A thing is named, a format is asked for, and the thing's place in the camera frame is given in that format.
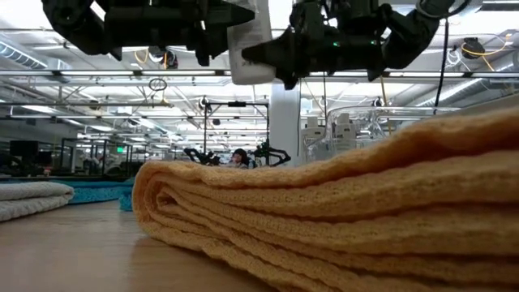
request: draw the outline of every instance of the person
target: person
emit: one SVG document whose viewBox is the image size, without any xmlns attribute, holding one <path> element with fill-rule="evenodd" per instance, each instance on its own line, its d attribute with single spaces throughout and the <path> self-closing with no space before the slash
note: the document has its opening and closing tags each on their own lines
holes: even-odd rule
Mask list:
<svg viewBox="0 0 519 292">
<path fill-rule="evenodd" d="M 243 150 L 241 148 L 234 150 L 233 156 L 230 159 L 230 163 L 228 165 L 226 165 L 226 167 L 248 169 L 249 168 L 249 157 L 247 156 L 247 152 L 245 152 L 245 150 Z"/>
</svg>

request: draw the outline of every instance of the white pillar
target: white pillar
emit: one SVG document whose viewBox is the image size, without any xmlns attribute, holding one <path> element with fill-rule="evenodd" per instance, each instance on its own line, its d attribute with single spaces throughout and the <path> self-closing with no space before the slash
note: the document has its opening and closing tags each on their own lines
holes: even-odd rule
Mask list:
<svg viewBox="0 0 519 292">
<path fill-rule="evenodd" d="M 285 150 L 292 160 L 287 166 L 298 165 L 301 153 L 298 153 L 298 140 L 301 125 L 298 123 L 299 116 L 299 86 L 293 90 L 286 91 L 283 84 L 272 84 L 272 95 L 270 96 L 270 146 Z"/>
</svg>

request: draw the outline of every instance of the knit fabric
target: knit fabric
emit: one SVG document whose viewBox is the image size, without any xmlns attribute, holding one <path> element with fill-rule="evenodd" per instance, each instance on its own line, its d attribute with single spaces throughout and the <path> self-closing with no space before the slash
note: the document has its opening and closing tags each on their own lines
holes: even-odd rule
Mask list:
<svg viewBox="0 0 519 292">
<path fill-rule="evenodd" d="M 72 187 L 55 182 L 0 184 L 0 221 L 62 207 L 73 195 Z"/>
<path fill-rule="evenodd" d="M 426 120 L 293 169 L 153 161 L 133 209 L 153 238 L 281 291 L 517 290 L 518 120 Z"/>
</svg>

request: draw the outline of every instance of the table surface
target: table surface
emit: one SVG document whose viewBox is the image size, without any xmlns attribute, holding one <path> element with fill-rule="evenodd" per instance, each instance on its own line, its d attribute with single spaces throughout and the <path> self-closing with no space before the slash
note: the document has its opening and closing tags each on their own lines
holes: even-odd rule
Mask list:
<svg viewBox="0 0 519 292">
<path fill-rule="evenodd" d="M 0 223 L 5 292 L 273 291 L 253 276 L 150 239 L 118 202 Z"/>
</svg>

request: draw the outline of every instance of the white robot part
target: white robot part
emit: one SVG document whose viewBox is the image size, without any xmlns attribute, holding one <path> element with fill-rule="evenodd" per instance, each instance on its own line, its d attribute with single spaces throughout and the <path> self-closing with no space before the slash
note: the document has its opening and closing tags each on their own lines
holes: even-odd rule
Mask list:
<svg viewBox="0 0 519 292">
<path fill-rule="evenodd" d="M 274 81 L 276 70 L 273 67 L 253 63 L 242 57 L 243 49 L 272 40 L 268 0 L 229 0 L 227 2 L 255 11 L 255 19 L 252 21 L 227 29 L 233 83 L 253 85 Z"/>
</svg>

